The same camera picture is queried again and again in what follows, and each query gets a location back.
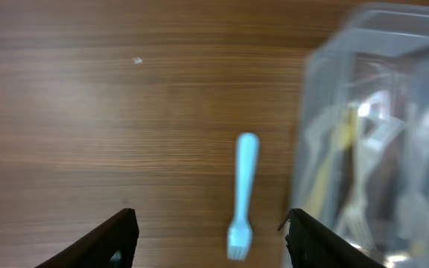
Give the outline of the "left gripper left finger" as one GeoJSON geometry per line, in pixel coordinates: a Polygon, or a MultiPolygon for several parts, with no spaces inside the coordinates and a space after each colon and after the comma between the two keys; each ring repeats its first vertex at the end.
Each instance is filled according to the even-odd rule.
{"type": "Polygon", "coordinates": [[[138,238],[136,211],[124,208],[36,268],[131,268],[138,238]]]}

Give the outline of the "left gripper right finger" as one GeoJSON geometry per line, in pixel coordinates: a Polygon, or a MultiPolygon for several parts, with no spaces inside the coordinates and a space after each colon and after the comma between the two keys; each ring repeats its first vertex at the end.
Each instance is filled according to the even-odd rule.
{"type": "Polygon", "coordinates": [[[292,208],[283,223],[293,268],[384,268],[300,208],[292,208]]]}

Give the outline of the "yellow plastic fork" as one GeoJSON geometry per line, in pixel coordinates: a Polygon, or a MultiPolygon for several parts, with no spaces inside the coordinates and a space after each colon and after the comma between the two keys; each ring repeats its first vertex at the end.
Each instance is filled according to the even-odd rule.
{"type": "Polygon", "coordinates": [[[356,138],[355,109],[351,107],[344,109],[336,123],[330,116],[338,112],[339,108],[339,106],[328,107],[305,131],[307,146],[311,152],[305,179],[312,182],[312,186],[302,190],[307,194],[302,201],[302,208],[314,218],[318,218],[322,213],[328,181],[333,173],[337,155],[349,148],[356,138]]]}

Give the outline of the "light blue plastic fork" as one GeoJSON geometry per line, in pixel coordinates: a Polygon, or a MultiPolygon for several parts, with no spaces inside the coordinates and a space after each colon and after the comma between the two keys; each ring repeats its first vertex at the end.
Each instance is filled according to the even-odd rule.
{"type": "Polygon", "coordinates": [[[248,216],[259,144],[254,133],[241,133],[236,143],[234,213],[227,231],[227,258],[234,261],[244,261],[252,243],[248,216]]]}

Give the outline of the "white fork crossing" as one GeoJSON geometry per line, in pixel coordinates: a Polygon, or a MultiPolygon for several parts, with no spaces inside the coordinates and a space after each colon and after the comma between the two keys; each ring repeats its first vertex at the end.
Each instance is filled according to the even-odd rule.
{"type": "Polygon", "coordinates": [[[350,231],[356,245],[363,249],[373,249],[375,244],[366,219],[368,198],[366,184],[371,174],[370,153],[363,145],[355,148],[354,183],[349,201],[344,205],[335,232],[343,236],[350,231]]]}

